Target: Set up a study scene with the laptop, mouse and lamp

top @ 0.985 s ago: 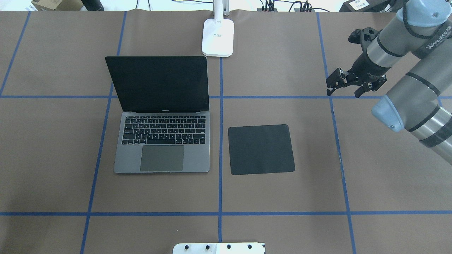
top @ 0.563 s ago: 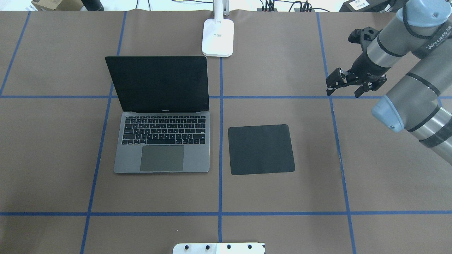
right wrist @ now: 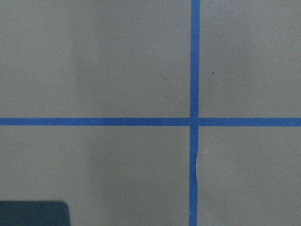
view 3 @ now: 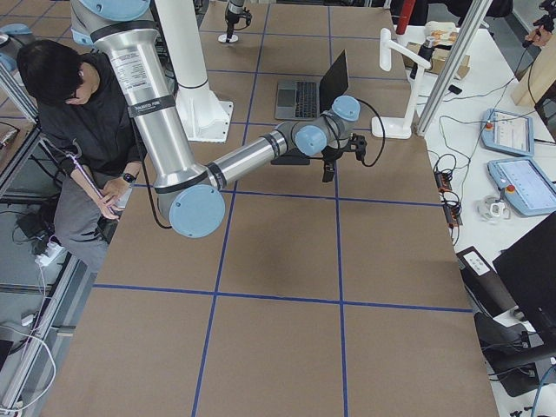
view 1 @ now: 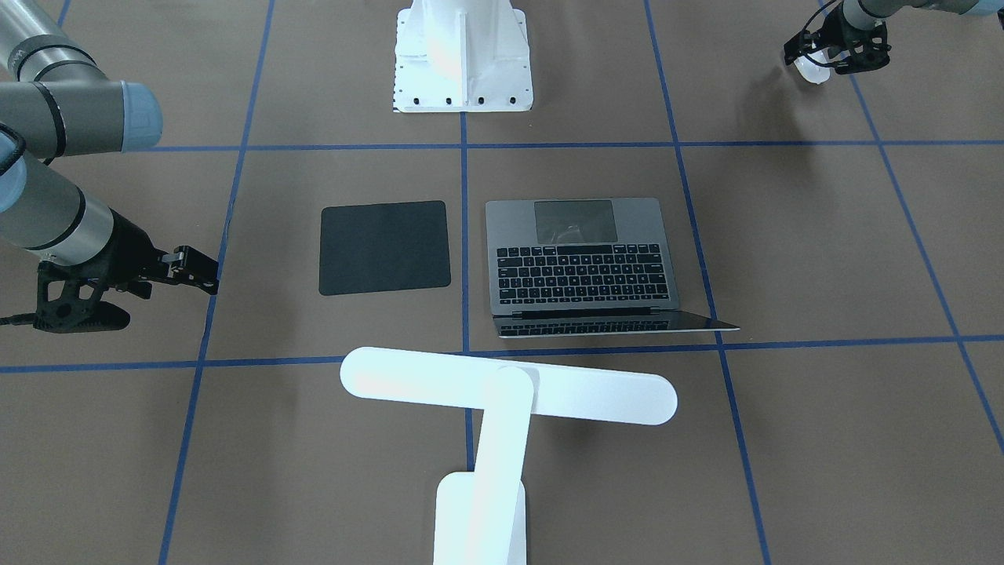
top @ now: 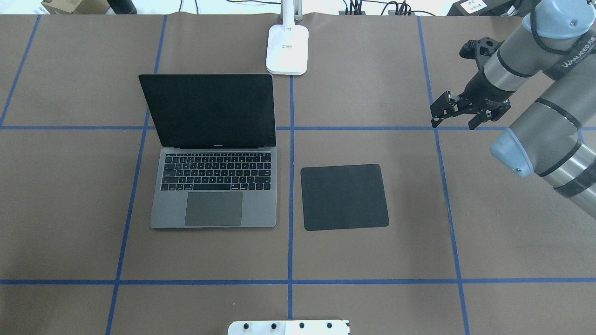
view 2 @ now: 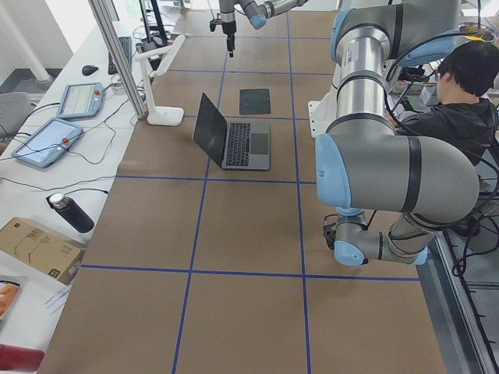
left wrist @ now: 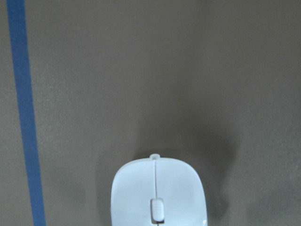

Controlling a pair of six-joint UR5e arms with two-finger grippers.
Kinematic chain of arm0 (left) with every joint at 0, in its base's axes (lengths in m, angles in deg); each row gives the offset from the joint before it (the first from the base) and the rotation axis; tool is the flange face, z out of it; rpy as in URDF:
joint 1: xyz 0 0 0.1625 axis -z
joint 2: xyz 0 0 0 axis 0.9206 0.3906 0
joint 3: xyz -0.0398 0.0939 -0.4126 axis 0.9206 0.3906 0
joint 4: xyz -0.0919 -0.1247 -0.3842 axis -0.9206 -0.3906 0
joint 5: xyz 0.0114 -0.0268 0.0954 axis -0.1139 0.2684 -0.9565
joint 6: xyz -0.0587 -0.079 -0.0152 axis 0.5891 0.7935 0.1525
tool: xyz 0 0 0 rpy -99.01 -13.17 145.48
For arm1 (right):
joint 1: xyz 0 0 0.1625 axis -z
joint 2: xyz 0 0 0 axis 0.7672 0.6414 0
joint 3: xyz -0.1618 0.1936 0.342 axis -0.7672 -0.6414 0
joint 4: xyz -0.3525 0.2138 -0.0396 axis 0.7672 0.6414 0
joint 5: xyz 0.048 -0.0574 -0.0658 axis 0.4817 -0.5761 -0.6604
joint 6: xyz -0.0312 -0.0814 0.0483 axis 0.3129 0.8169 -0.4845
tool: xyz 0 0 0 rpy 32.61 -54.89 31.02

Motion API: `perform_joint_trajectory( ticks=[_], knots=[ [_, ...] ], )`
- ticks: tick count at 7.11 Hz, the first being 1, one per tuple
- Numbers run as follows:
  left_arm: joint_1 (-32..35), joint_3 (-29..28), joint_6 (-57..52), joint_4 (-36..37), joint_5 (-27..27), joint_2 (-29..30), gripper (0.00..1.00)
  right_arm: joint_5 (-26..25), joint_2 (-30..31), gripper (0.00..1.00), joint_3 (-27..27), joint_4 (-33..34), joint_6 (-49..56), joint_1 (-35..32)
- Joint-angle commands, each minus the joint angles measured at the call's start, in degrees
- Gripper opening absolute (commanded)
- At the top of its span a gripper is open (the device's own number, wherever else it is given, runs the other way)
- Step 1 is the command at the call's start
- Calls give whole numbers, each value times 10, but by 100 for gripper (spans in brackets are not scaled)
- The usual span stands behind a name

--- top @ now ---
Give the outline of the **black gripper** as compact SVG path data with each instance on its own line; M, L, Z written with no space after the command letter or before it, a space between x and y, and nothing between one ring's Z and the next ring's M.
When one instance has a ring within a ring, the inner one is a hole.
M483 70L479 70L466 85L463 93L453 97L451 91L442 93L431 105L431 125L437 128L449 117L471 114L468 129L475 130L488 121L498 121L510 108L511 91L490 83Z

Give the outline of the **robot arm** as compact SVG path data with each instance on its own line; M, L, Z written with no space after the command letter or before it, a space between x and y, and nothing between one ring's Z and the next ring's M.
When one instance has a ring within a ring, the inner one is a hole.
M535 0L506 40L469 40L459 55L476 74L464 91L445 91L431 105L432 127L470 114L468 128L498 121L509 98L538 72L552 84L490 146L515 174L536 174L590 216L596 211L595 151L578 131L595 116L595 2Z

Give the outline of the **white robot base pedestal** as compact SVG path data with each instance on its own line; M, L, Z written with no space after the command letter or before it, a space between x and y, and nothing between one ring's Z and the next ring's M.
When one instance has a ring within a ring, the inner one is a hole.
M228 335L350 335L345 320L253 320L230 323Z

